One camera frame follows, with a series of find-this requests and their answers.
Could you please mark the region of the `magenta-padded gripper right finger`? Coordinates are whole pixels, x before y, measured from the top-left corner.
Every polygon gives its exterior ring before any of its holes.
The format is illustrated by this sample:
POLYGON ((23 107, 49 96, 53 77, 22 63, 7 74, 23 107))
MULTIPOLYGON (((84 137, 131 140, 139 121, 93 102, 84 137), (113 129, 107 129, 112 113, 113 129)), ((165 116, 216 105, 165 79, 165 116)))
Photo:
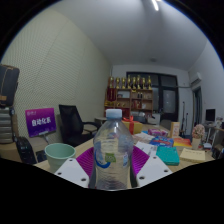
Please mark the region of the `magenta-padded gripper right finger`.
POLYGON ((133 188, 143 187, 170 174, 172 171, 158 156, 149 156, 134 147, 130 168, 130 183, 133 188))

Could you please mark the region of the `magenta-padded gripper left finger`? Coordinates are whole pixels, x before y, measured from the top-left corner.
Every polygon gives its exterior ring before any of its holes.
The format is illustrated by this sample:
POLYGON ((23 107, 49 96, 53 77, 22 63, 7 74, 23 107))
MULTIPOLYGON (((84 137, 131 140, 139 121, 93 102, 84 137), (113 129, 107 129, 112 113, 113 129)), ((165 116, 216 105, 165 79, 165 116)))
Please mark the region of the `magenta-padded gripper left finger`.
POLYGON ((89 148, 77 158, 67 159, 55 175, 78 186, 89 188, 95 178, 93 148, 89 148))

